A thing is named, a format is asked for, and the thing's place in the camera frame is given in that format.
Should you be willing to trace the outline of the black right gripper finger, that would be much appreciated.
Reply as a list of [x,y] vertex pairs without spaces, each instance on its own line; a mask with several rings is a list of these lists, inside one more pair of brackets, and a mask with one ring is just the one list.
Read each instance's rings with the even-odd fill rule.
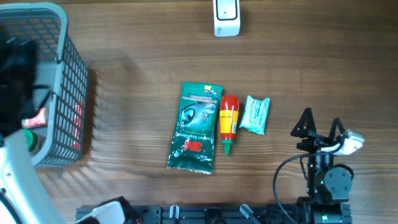
[[345,132],[343,123],[341,122],[341,120],[339,118],[335,118],[332,122],[331,128],[330,128],[330,132],[328,135],[328,138],[330,140],[333,140],[336,137],[336,130],[339,130],[340,134],[343,134]]
[[305,108],[290,135],[296,138],[314,137],[317,133],[311,108]]

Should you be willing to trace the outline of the red white tissue pack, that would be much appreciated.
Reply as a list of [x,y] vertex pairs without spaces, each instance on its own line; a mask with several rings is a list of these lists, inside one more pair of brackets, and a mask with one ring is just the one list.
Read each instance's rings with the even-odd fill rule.
[[41,108],[38,110],[38,113],[33,118],[23,119],[22,127],[23,128],[41,128],[48,125],[47,117],[46,117],[46,108]]

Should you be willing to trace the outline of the green round lid container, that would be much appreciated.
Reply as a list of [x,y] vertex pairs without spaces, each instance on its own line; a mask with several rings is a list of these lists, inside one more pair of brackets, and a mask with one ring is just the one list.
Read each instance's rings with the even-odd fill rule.
[[43,148],[46,138],[29,129],[23,129],[30,156],[33,157]]

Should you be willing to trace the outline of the light blue wipes pack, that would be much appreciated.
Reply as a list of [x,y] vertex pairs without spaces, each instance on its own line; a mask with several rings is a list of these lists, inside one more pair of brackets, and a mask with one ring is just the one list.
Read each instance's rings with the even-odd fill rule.
[[244,114],[239,125],[240,128],[246,128],[250,132],[265,135],[267,114],[271,99],[256,100],[248,95]]

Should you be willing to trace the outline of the red sauce bottle green cap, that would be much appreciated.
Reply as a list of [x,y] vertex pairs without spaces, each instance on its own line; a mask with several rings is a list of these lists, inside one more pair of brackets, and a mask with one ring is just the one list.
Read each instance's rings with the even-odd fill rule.
[[239,100],[237,96],[226,95],[220,103],[220,134],[224,153],[229,154],[234,145],[239,115]]

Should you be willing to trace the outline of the green 3M gloves packet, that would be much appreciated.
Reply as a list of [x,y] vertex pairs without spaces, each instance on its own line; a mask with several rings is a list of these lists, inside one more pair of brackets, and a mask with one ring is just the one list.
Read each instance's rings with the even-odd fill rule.
[[182,83],[168,169],[212,173],[222,92],[220,85]]

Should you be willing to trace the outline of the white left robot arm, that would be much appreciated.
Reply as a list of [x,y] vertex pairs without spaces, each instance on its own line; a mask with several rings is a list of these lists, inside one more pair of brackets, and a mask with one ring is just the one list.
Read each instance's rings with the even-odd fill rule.
[[1,204],[15,223],[63,223],[30,159],[22,120],[33,118],[38,46],[1,34]]

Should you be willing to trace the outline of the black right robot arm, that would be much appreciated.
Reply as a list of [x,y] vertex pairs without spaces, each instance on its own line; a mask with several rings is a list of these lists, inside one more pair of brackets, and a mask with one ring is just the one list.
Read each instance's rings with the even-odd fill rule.
[[307,180],[307,197],[299,197],[293,211],[296,223],[349,224],[351,217],[349,192],[353,182],[353,170],[344,164],[335,164],[334,152],[323,152],[332,146],[341,149],[347,135],[341,121],[333,120],[328,136],[317,133],[312,109],[306,108],[290,135],[302,141],[297,149],[306,152],[307,168],[303,170]]

